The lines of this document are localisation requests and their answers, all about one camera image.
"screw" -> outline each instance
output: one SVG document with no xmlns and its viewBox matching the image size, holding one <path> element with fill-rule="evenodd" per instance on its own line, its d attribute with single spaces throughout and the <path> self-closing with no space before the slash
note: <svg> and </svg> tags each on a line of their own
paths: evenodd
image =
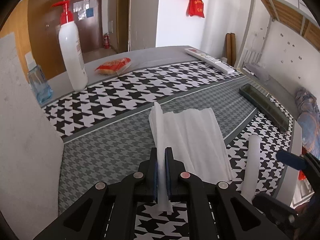
<svg viewBox="0 0 320 240">
<path fill-rule="evenodd" d="M 104 184 L 103 182 L 98 182 L 96 184 L 96 189 L 104 189 L 106 187 L 106 184 Z"/>
<path fill-rule="evenodd" d="M 190 178 L 190 173 L 189 172 L 182 172 L 181 174 L 180 174 L 180 176 L 181 176 L 181 178 L 183 178 L 183 179 L 188 179 L 188 178 Z"/>
<path fill-rule="evenodd" d="M 289 222 L 292 224 L 295 221 L 295 218 L 293 215 L 289 216 Z"/>
<path fill-rule="evenodd" d="M 141 179 L 143 177 L 143 173 L 138 171 L 138 172 L 134 173 L 133 176 L 136 179 Z"/>
<path fill-rule="evenodd" d="M 229 185 L 228 185 L 228 183 L 226 183 L 225 181 L 220 181 L 220 182 L 218 183 L 218 187 L 219 187 L 219 188 L 222 188 L 222 189 L 226 189 L 226 188 L 229 187 Z"/>
</svg>

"water bottle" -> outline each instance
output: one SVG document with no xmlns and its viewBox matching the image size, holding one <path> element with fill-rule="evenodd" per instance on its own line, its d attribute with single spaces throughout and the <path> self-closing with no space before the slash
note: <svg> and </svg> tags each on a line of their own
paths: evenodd
<svg viewBox="0 0 320 240">
<path fill-rule="evenodd" d="M 39 65 L 36 64 L 31 52 L 28 52 L 25 55 L 27 64 L 28 64 L 28 79 L 31 86 L 31 89 L 36 96 L 39 104 L 44 103 L 46 100 L 51 98 L 52 89 L 48 85 L 47 80 L 45 79 L 42 69 Z"/>
</svg>

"black and white houndstooth pattern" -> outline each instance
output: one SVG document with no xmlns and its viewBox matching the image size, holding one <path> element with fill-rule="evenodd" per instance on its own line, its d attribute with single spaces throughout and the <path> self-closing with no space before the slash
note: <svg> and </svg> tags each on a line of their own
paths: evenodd
<svg viewBox="0 0 320 240">
<path fill-rule="evenodd" d="M 266 192 L 273 195 L 277 181 L 281 178 L 284 165 L 276 160 L 276 153 L 280 149 L 288 150 L 291 141 L 293 128 L 293 117 L 289 112 L 273 97 L 270 101 L 288 117 L 289 131 L 283 134 L 273 125 L 273 123 L 261 112 L 251 120 L 251 122 L 240 132 L 240 134 L 227 146 L 232 169 L 236 172 L 237 177 L 232 184 L 236 185 L 236 190 L 241 191 L 242 182 L 244 180 L 245 165 L 247 159 L 247 151 L 249 144 L 249 136 L 258 134 L 261 139 L 261 154 L 259 179 L 256 192 Z"/>
<path fill-rule="evenodd" d="M 43 111 L 66 138 L 150 102 L 239 75 L 223 74 L 202 61 L 136 70 L 70 93 Z"/>
<path fill-rule="evenodd" d="M 231 184 L 235 184 L 236 190 L 241 191 L 244 179 L 245 165 L 248 150 L 248 138 L 251 134 L 258 134 L 262 138 L 259 171 L 256 193 L 266 192 L 273 194 L 277 181 L 280 179 L 284 165 L 276 160 L 276 152 L 279 149 L 287 150 L 291 141 L 293 129 L 293 117 L 273 97 L 274 102 L 282 112 L 289 118 L 289 131 L 282 134 L 277 127 L 261 112 L 255 115 L 251 122 L 240 132 L 240 134 L 227 146 L 227 152 L 231 167 L 237 174 Z M 137 210 L 136 240 L 156 239 L 189 239 L 187 207 L 179 203 L 173 207 L 173 213 L 159 212 L 154 203 L 145 203 Z"/>
</svg>

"pump bottle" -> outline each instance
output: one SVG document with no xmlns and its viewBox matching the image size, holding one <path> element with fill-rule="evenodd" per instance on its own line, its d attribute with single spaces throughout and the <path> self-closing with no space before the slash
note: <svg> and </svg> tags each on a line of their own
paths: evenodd
<svg viewBox="0 0 320 240">
<path fill-rule="evenodd" d="M 60 17 L 60 49 L 72 88 L 75 91 L 81 91 L 88 84 L 88 76 L 84 68 L 78 28 L 73 20 L 72 12 L 69 11 L 69 4 L 70 0 L 66 0 L 57 2 L 52 7 L 63 7 Z"/>
</svg>

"rolled mat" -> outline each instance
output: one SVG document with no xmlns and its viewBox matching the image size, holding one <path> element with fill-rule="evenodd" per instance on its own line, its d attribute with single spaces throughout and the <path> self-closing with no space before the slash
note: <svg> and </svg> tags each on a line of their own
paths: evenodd
<svg viewBox="0 0 320 240">
<path fill-rule="evenodd" d="M 235 66 L 236 63 L 236 35 L 230 34 L 231 37 L 231 66 Z"/>
<path fill-rule="evenodd" d="M 259 135 L 252 134 L 249 136 L 248 159 L 245 167 L 241 195 L 250 203 L 256 192 L 258 182 L 261 156 L 260 143 L 261 138 Z"/>
<path fill-rule="evenodd" d="M 227 44 L 227 64 L 232 64 L 232 51 L 231 51 L 231 34 L 226 34 L 226 44 Z"/>
</svg>

